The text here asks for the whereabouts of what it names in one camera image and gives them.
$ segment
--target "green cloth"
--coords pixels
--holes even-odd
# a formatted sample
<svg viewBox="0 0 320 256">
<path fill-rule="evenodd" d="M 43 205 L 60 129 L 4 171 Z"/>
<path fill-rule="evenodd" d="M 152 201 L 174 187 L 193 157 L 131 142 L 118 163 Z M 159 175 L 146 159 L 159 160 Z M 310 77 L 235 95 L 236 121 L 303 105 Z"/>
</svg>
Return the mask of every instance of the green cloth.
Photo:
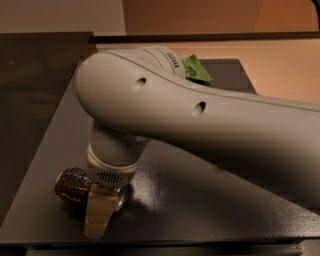
<svg viewBox="0 0 320 256">
<path fill-rule="evenodd" d="M 211 75 L 194 54 L 188 58 L 183 59 L 182 63 L 184 65 L 187 79 L 199 80 L 207 83 L 213 81 Z"/>
</svg>

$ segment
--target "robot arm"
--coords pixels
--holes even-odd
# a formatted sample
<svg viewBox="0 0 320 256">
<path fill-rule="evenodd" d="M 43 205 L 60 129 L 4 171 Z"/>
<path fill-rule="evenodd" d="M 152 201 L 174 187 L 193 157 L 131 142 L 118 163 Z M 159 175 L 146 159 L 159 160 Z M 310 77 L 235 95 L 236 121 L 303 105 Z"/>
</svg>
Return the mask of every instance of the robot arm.
<svg viewBox="0 0 320 256">
<path fill-rule="evenodd" d="M 75 78 L 79 101 L 95 119 L 88 175 L 102 187 L 128 184 L 143 148 L 156 139 L 320 207 L 318 105 L 192 83 L 163 47 L 97 53 Z"/>
</svg>

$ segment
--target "wall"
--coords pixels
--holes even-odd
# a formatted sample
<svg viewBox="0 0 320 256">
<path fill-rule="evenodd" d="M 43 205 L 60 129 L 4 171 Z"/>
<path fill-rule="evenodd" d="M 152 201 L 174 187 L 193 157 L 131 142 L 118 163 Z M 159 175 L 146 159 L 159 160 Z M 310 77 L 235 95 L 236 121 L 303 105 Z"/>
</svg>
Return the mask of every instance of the wall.
<svg viewBox="0 0 320 256">
<path fill-rule="evenodd" d="M 0 33 L 126 33 L 122 0 L 1 0 Z"/>
<path fill-rule="evenodd" d="M 318 30 L 310 0 L 124 0 L 128 34 Z"/>
</svg>

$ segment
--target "hole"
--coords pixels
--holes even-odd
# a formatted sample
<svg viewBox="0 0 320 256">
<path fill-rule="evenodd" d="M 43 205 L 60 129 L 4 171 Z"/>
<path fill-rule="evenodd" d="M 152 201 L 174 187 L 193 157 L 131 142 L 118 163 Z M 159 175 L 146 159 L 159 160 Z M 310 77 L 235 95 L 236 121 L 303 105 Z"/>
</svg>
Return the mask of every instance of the hole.
<svg viewBox="0 0 320 256">
<path fill-rule="evenodd" d="M 206 108 L 206 103 L 204 101 L 200 102 L 199 104 L 197 104 L 194 107 L 194 109 L 192 111 L 192 116 L 193 117 L 200 116 L 203 113 L 203 111 L 205 110 L 205 108 Z"/>
<path fill-rule="evenodd" d="M 137 80 L 134 83 L 133 89 L 139 90 L 141 87 L 143 87 L 145 85 L 146 82 L 147 82 L 146 78 L 144 78 L 144 77 L 140 78 L 139 80 Z"/>
</svg>

